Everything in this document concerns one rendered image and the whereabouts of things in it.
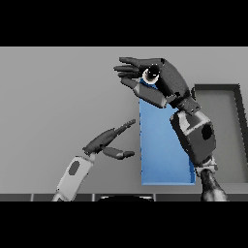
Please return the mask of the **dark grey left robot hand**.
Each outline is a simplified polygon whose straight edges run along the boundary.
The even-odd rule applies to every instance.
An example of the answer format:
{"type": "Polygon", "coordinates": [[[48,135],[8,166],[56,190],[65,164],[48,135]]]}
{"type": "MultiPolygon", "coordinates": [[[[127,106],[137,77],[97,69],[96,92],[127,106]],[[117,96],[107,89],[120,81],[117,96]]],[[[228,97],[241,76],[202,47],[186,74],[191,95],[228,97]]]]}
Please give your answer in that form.
{"type": "Polygon", "coordinates": [[[133,124],[136,123],[136,120],[130,120],[124,123],[117,129],[109,129],[102,132],[99,136],[90,141],[86,146],[82,148],[84,153],[90,156],[92,153],[98,154],[103,152],[106,156],[114,158],[116,160],[123,160],[124,158],[129,158],[135,155],[134,151],[123,151],[117,148],[109,147],[109,145],[120,136],[124,131],[130,128],[133,124]]]}

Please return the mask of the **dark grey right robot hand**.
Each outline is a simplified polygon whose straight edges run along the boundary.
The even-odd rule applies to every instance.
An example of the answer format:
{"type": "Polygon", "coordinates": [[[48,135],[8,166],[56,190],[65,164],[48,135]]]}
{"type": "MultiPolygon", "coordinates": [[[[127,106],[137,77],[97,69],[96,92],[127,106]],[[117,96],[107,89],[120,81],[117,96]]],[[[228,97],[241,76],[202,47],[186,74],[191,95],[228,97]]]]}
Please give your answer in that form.
{"type": "Polygon", "coordinates": [[[189,114],[201,109],[193,99],[183,76],[165,58],[120,57],[119,61],[122,65],[113,69],[121,78],[121,83],[131,88],[140,99],[159,109],[164,109],[170,104],[173,108],[184,110],[189,114]],[[154,86],[147,86],[140,82],[141,71],[152,64],[159,66],[160,76],[154,86]]]}

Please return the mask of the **blue pipe with pale ring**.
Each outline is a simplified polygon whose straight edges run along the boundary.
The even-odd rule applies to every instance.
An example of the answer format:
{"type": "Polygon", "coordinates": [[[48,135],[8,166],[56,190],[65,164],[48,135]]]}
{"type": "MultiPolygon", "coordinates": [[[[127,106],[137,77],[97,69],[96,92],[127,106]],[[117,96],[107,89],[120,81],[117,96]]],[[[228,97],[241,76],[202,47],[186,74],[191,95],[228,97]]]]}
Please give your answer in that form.
{"type": "Polygon", "coordinates": [[[160,76],[160,68],[157,64],[152,64],[141,71],[140,82],[147,86],[154,86],[160,76]]]}

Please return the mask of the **blue bin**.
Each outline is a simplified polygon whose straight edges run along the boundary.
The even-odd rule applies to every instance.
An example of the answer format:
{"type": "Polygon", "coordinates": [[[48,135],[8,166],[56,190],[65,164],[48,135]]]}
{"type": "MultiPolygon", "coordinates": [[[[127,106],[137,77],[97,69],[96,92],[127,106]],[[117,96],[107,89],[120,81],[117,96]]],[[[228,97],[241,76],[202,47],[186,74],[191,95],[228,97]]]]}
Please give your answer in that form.
{"type": "Polygon", "coordinates": [[[194,185],[194,167],[183,150],[170,118],[176,108],[157,108],[139,100],[141,184],[194,185]]]}

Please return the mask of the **dark grey bin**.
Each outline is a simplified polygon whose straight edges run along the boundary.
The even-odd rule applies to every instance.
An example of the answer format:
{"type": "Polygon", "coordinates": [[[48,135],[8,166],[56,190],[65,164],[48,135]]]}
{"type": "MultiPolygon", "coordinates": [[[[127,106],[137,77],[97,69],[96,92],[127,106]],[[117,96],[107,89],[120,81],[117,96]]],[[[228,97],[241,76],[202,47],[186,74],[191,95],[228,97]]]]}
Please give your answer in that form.
{"type": "Polygon", "coordinates": [[[213,123],[220,183],[248,183],[248,119],[239,84],[196,84],[192,89],[201,111],[213,123]]]}

